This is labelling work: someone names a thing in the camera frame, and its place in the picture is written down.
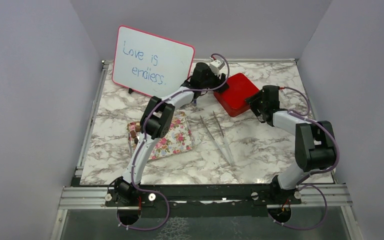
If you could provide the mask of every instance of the pink floral pattern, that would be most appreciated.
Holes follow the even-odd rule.
[[[139,122],[131,122],[127,125],[130,156],[136,148],[135,141],[130,135],[130,131],[135,130],[135,126],[139,126]],[[183,111],[179,111],[173,116],[170,129],[165,137],[161,138],[156,144],[149,159],[155,160],[173,154],[183,153],[191,150],[193,145],[194,140],[192,138],[186,114]]]

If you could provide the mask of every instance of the metal tweezers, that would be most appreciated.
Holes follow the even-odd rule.
[[[214,111],[212,111],[212,114],[215,118],[215,121],[217,122],[217,125],[218,125],[218,129],[220,129],[220,133],[221,133],[221,138],[223,138],[223,142],[224,142],[224,148],[225,148],[225,151],[223,151],[223,148],[216,142],[216,139],[214,138],[214,135],[211,133],[210,129],[207,127],[207,125],[205,124],[204,122],[204,119],[202,116],[199,116],[201,118],[201,123],[202,125],[204,125],[204,127],[206,128],[207,132],[209,133],[210,137],[212,138],[212,141],[214,142],[214,144],[217,146],[217,148],[220,150],[221,154],[223,154],[224,158],[227,160],[227,162],[229,163],[230,166],[233,166],[234,164],[234,161],[233,161],[233,156],[232,156],[232,152],[231,152],[231,149],[229,148],[229,145],[228,145],[228,141],[226,140],[225,138],[225,134],[223,133],[223,129],[222,129],[222,126],[220,126],[220,122],[219,120],[217,119],[217,116],[216,116],[216,113]]]

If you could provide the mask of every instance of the white screw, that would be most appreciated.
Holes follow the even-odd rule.
[[[156,196],[155,196],[154,193],[151,193],[151,194],[148,195],[148,199],[149,199],[151,202],[154,201],[155,198],[156,198]]]
[[[105,195],[105,201],[109,202],[112,199],[113,199],[113,196],[111,196],[111,194],[108,193],[107,195]]]
[[[258,200],[258,193],[256,192],[251,193],[251,197],[253,197],[252,199],[254,200]]]
[[[296,191],[293,196],[296,198],[296,199],[301,199],[301,193],[299,191]]]

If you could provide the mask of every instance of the gray wall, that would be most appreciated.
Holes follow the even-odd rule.
[[[195,46],[197,58],[299,58],[331,0],[71,0],[99,56],[128,25]]]
[[[100,65],[69,0],[0,0],[0,240],[49,238]]]
[[[367,240],[384,239],[384,0],[333,0],[298,62]]]

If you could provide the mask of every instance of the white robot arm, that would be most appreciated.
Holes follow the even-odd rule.
[[[181,86],[176,92],[174,92],[175,95],[168,101],[166,101],[167,105],[173,106],[173,110],[180,108],[183,105],[190,104],[192,100],[194,99],[194,92],[193,91],[186,91],[183,92],[184,90],[188,90],[189,88],[185,86]],[[170,96],[163,97],[162,99],[167,99],[170,98]],[[139,184],[142,179],[142,173],[144,172],[145,165],[148,162],[148,159],[150,158],[150,155],[157,143],[160,141],[161,137],[155,137],[151,138],[148,137],[145,139],[145,133],[141,132],[139,134],[139,142],[137,143],[137,146],[142,146],[141,148],[136,147],[136,149],[133,152],[133,157],[130,159],[129,164],[127,165],[126,169],[124,170],[124,173],[122,175],[123,179],[127,183],[132,182],[132,165],[133,165],[133,160],[134,157],[136,156],[136,161],[135,161],[135,167],[134,167],[134,173],[133,173],[133,180],[135,184]]]
[[[295,135],[295,161],[271,182],[275,194],[281,195],[280,192],[294,191],[312,172],[332,166],[336,160],[336,150],[332,139],[318,126],[292,116],[286,109],[280,108],[279,90],[279,86],[265,85],[245,101],[257,118],[262,117],[260,122]],[[334,135],[330,122],[318,123]]]

